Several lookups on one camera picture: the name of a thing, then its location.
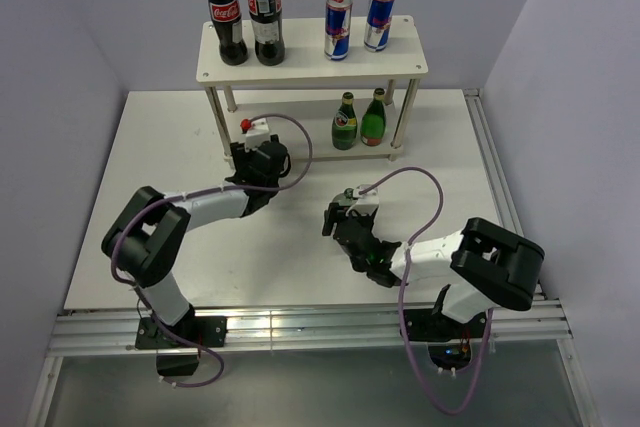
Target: white table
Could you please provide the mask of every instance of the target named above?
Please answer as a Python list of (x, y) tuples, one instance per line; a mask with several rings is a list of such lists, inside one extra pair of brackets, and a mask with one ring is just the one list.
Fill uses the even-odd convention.
[[(333, 96), (337, 108), (342, 91), (316, 92)], [(239, 91), (236, 98), (241, 106), (286, 95), (283, 91)], [(401, 90), (396, 92), (398, 98), (403, 95)], [(278, 194), (251, 217), (220, 221), (189, 233), (174, 267), (186, 297), (196, 307), (228, 308), (394, 303), (396, 289), (380, 287), (354, 272), (338, 244), (320, 232), (323, 211), (336, 194), (347, 187), (372, 183), (403, 166), (430, 170), (445, 191), (443, 214), (423, 239), (458, 230), (473, 216), (497, 222), (462, 92), (420, 90), (414, 109), (405, 155), (397, 161), (314, 162), (298, 187)], [(281, 122), (273, 120), (272, 130), (278, 132), (284, 126)], [(111, 279), (109, 259), (100, 251), (102, 238), (141, 186), (161, 191), (194, 190), (219, 184), (230, 175), (216, 136), (204, 92), (129, 94), (66, 309), (135, 306), (135, 294)], [(294, 178), (300, 169), (298, 162), (287, 179)], [(389, 181), (380, 188), (380, 197), (374, 233), (385, 240), (406, 240), (431, 217), (437, 202), (435, 187), (418, 173)], [(415, 283), (407, 291), (407, 300), (433, 302), (441, 286)]]

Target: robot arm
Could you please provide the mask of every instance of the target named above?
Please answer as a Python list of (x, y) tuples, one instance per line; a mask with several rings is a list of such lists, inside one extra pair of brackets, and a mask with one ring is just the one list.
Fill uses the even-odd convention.
[[(359, 194), (366, 186), (347, 189), (325, 211), (322, 235), (340, 244), (356, 272), (374, 282), (400, 284), (406, 268), (406, 243), (378, 240), (372, 233), (379, 207), (377, 191)], [(460, 327), (495, 306), (528, 310), (544, 259), (533, 242), (492, 224), (473, 218), (464, 229), (439, 239), (419, 242), (411, 248), (408, 282), (460, 276), (445, 285), (427, 319), (430, 341), (455, 338)]]
[[(135, 280), (162, 323), (187, 339), (195, 335), (195, 311), (171, 272), (184, 235), (211, 222), (251, 215), (276, 195), (255, 190), (225, 190), (225, 186), (278, 187), (279, 179), (290, 170), (287, 148), (278, 136), (270, 135), (266, 121), (253, 125), (243, 123), (242, 127), (245, 142), (231, 145), (236, 172), (226, 179), (222, 190), (154, 209), (130, 232), (119, 253), (118, 267)], [(139, 212), (174, 195), (152, 187), (140, 188), (104, 237), (102, 251), (111, 257), (125, 227)]]

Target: bottle label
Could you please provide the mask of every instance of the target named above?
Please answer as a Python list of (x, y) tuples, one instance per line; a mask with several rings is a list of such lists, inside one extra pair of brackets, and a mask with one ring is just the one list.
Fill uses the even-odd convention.
[(280, 12), (282, 10), (282, 1), (276, 0), (276, 12)]
[(271, 22), (270, 24), (261, 24), (252, 20), (253, 35), (259, 44), (273, 44), (280, 40), (280, 30), (278, 29), (278, 22)]
[(211, 8), (211, 19), (215, 22), (232, 22), (240, 17), (238, 0), (224, 5), (209, 3), (209, 7)]
[(347, 117), (347, 114), (340, 111), (336, 113), (334, 122), (336, 124), (336, 127), (338, 127), (340, 130), (353, 130), (358, 125), (356, 119), (350, 119), (349, 117)]
[(231, 41), (234, 44), (242, 42), (242, 21), (239, 20), (231, 27)]
[(272, 15), (282, 9), (281, 0), (248, 0), (253, 15)]
[(375, 147), (382, 143), (382, 139), (373, 139), (371, 137), (365, 137), (364, 135), (361, 137), (361, 140), (364, 145), (368, 145), (369, 147)]

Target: soda bottle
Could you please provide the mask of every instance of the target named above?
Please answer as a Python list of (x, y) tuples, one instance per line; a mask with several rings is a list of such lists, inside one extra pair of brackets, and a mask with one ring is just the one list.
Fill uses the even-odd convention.
[(373, 100), (362, 117), (360, 139), (369, 146), (380, 145), (387, 128), (387, 115), (384, 111), (384, 89), (373, 91)]
[(209, 13), (220, 39), (220, 57), (224, 63), (243, 63), (249, 58), (249, 53), (242, 38), (242, 15), (238, 0), (209, 0)]
[(356, 141), (358, 119), (353, 111), (353, 94), (342, 94), (342, 105), (336, 112), (331, 124), (331, 141), (339, 150), (349, 150)]
[(284, 60), (282, 39), (282, 2), (249, 0), (249, 13), (256, 39), (256, 55), (264, 65), (278, 65)]

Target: red bull can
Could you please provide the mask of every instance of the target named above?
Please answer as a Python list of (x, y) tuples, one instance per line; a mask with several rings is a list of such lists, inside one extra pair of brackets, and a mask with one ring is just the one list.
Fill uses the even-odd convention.
[(369, 14), (364, 31), (364, 46), (367, 50), (379, 52), (387, 46), (394, 1), (369, 0)]
[(327, 0), (324, 55), (330, 60), (342, 60), (349, 53), (352, 0)]

